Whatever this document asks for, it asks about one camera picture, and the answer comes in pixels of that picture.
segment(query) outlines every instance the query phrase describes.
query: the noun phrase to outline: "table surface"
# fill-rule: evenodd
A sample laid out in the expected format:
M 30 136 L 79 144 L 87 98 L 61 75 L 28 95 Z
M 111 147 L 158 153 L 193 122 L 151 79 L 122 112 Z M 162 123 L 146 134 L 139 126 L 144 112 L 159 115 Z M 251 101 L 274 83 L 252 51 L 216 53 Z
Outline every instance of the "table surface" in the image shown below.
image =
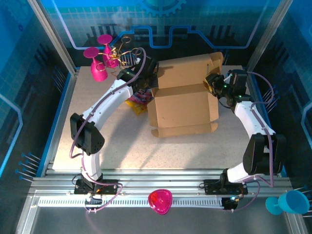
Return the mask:
M 223 66 L 222 73 L 241 66 Z M 115 77 L 95 82 L 90 67 L 81 67 L 54 159 L 54 170 L 79 170 L 80 158 L 70 159 L 73 140 L 70 116 L 92 106 L 112 85 Z M 217 169 L 241 163 L 249 138 L 231 110 L 219 105 L 218 128 L 213 133 L 157 138 L 152 136 L 148 114 L 136 116 L 123 103 L 108 118 L 101 134 L 101 169 Z M 81 150 L 75 148 L 74 154 Z

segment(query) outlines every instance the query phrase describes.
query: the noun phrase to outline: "cardboard box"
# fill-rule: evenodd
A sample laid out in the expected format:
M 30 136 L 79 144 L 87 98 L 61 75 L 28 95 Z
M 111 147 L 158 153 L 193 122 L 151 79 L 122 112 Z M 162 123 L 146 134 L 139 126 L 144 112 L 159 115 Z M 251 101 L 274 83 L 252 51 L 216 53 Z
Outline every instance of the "cardboard box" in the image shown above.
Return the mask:
M 158 88 L 147 105 L 155 137 L 214 132 L 219 118 L 218 100 L 207 91 L 205 77 L 221 74 L 221 52 L 159 62 Z

